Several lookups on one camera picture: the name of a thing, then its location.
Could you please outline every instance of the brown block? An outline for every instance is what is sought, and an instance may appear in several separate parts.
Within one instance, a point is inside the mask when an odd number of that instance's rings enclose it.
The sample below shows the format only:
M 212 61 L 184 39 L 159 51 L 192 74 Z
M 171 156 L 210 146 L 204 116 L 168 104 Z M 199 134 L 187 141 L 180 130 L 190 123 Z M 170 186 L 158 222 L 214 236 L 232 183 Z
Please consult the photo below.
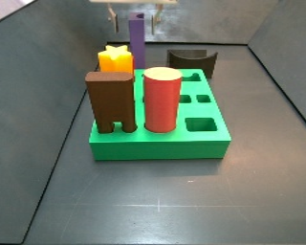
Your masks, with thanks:
M 84 78 L 99 133 L 112 132 L 112 122 L 122 130 L 136 130 L 134 76 L 123 72 L 90 72 Z

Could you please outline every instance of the square hole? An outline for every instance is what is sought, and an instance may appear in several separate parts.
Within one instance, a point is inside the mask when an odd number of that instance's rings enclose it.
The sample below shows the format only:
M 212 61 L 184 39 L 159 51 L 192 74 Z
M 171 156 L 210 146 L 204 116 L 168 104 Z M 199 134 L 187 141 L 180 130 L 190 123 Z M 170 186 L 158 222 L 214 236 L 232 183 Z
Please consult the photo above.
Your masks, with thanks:
M 216 125 L 211 118 L 186 118 L 184 123 L 190 132 L 216 131 Z
M 196 95 L 198 103 L 210 103 L 210 98 L 206 95 Z
M 188 77 L 182 77 L 182 81 L 199 81 L 199 74 L 192 73 Z
M 179 95 L 178 102 L 179 103 L 191 103 L 190 96 L 188 95 Z

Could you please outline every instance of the purple block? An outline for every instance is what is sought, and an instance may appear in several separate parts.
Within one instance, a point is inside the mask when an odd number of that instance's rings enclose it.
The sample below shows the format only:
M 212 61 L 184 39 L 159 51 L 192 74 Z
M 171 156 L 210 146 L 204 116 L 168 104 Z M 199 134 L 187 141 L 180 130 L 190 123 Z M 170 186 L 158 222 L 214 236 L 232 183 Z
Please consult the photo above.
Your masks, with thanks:
M 144 68 L 144 26 L 143 13 L 128 14 L 130 50 L 135 58 L 135 69 Z

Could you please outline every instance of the green shape sorter board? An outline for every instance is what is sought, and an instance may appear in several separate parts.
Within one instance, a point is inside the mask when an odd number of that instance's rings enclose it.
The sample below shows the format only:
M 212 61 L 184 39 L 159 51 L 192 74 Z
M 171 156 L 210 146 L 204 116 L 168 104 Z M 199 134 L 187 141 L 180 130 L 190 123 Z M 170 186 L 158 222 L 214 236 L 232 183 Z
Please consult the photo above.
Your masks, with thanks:
M 92 122 L 88 144 L 95 160 L 223 158 L 230 134 L 202 70 L 182 73 L 176 127 L 168 133 L 144 129 L 143 70 L 135 70 L 136 131 L 124 133 L 114 123 L 108 134 L 96 132 Z

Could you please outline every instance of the star-shaped block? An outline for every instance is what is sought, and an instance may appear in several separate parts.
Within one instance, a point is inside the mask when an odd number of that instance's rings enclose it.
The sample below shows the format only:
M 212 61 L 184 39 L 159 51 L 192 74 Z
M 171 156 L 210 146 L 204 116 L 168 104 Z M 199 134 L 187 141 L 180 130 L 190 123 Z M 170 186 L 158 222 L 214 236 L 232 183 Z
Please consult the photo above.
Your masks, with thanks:
M 106 45 L 106 50 L 98 52 L 100 72 L 134 73 L 134 58 L 127 51 L 127 46 L 112 47 Z

